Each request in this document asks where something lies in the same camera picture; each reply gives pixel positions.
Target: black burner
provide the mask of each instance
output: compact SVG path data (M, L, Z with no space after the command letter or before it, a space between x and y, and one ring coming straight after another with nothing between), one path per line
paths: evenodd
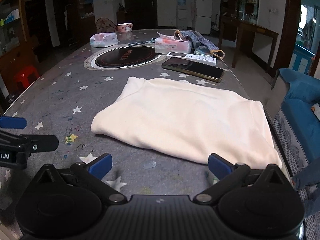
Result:
M132 46L107 51L96 59L95 64L105 68L126 67L148 62L157 56L154 48Z

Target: white cloth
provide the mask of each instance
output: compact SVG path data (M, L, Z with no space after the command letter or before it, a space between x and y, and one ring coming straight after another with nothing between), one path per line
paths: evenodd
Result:
M197 163L216 153L254 169L282 167L260 102L187 82L129 77L91 131Z

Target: refrigerator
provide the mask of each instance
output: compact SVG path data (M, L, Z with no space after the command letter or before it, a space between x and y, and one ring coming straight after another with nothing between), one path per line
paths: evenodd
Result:
M210 34L212 20L212 0L195 0L195 4L195 30L202 34Z

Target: remote control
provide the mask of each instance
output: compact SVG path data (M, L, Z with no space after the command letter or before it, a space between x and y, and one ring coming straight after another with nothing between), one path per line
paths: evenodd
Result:
M180 52L169 52L167 54L167 59L172 58L172 57L183 58L183 59L203 63L203 64L210 65L210 66L215 66L217 63L217 59L214 57L180 53Z

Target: pink bowl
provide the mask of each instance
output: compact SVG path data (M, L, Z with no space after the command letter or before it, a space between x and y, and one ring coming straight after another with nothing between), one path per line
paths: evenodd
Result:
M132 26L133 26L133 23L122 23L122 24L118 24L117 27L118 27L118 31L120 33L129 33L129 32L132 32Z

